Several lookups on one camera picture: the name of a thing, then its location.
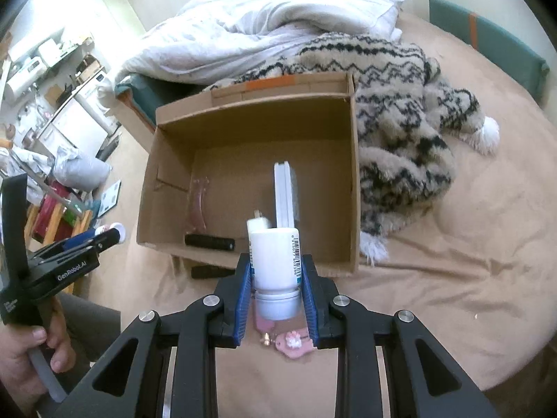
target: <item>orange tape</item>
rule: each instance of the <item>orange tape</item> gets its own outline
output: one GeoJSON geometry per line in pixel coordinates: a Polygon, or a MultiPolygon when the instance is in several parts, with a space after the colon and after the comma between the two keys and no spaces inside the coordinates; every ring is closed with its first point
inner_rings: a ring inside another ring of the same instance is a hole
{"type": "Polygon", "coordinates": [[[0,138],[0,148],[12,149],[13,141],[6,140],[5,138],[0,138]]]}
{"type": "Polygon", "coordinates": [[[294,75],[283,75],[274,78],[261,78],[246,82],[246,91],[264,90],[266,88],[277,88],[279,86],[296,85],[296,77],[294,75]]]}
{"type": "Polygon", "coordinates": [[[476,13],[468,14],[468,21],[470,24],[470,41],[472,42],[472,47],[478,50],[478,25],[476,22],[478,15],[476,13]]]}

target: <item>cabinet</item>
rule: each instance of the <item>cabinet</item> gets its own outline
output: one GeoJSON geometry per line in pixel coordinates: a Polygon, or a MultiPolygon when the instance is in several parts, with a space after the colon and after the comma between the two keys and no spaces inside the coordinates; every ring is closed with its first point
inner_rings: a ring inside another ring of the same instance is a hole
{"type": "Polygon", "coordinates": [[[107,132],[75,99],[70,99],[43,130],[38,141],[54,157],[58,146],[69,144],[95,157],[106,137],[107,132]]]}

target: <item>black clamp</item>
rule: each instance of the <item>black clamp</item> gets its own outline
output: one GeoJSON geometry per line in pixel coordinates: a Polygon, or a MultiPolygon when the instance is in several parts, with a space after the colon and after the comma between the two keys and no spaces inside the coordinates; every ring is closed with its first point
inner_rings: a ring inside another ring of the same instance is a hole
{"type": "MultiPolygon", "coordinates": [[[[99,253],[120,241],[117,229],[94,231],[50,244],[29,258],[24,241],[27,175],[6,178],[0,191],[0,317],[5,324],[48,327],[51,308],[46,300],[99,266],[99,253]]],[[[52,351],[46,345],[29,357],[52,398],[66,397],[50,369],[52,351]]]]}
{"type": "MultiPolygon", "coordinates": [[[[215,348],[237,347],[251,300],[250,258],[234,276],[184,311],[141,313],[60,405],[55,418],[161,418],[172,347],[176,349],[171,418],[217,418],[215,348]]],[[[336,418],[383,416],[376,346],[382,346],[391,416],[497,418],[491,403],[410,312],[368,311],[339,295],[303,256],[303,297],[310,336],[338,348],[336,418]]]]}

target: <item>barcode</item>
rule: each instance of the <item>barcode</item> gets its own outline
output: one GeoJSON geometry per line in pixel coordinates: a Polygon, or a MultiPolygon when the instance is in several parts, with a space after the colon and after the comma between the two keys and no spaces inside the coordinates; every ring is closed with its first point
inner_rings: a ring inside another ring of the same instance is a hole
{"type": "Polygon", "coordinates": [[[300,239],[292,237],[292,254],[294,255],[294,274],[300,278],[302,276],[302,262],[300,259],[300,239]]]}

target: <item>human hand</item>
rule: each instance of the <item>human hand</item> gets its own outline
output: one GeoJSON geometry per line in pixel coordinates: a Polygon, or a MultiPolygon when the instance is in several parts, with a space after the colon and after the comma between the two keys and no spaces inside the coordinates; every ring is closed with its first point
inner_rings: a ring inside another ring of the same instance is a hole
{"type": "Polygon", "coordinates": [[[50,366],[56,373],[66,372],[75,364],[75,352],[66,331],[62,305],[52,298],[52,318],[48,333],[41,326],[5,325],[0,328],[0,381],[21,411],[32,412],[47,390],[33,368],[27,350],[46,342],[55,350],[50,366]]]}

